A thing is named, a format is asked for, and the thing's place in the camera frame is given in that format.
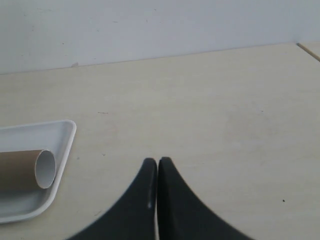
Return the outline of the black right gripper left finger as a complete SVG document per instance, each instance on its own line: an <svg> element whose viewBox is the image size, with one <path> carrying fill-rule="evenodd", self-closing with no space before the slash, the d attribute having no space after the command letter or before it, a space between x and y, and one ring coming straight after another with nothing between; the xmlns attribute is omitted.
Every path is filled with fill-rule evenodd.
<svg viewBox="0 0 320 240"><path fill-rule="evenodd" d="M157 199L157 163L144 159L136 177L100 218L71 240L154 240Z"/></svg>

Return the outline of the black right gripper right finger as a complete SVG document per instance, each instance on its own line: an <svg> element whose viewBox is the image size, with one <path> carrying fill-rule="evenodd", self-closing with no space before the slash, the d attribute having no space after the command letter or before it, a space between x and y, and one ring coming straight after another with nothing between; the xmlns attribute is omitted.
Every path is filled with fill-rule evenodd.
<svg viewBox="0 0 320 240"><path fill-rule="evenodd" d="M194 194L169 157L162 157L158 165L157 223L161 240L250 239Z"/></svg>

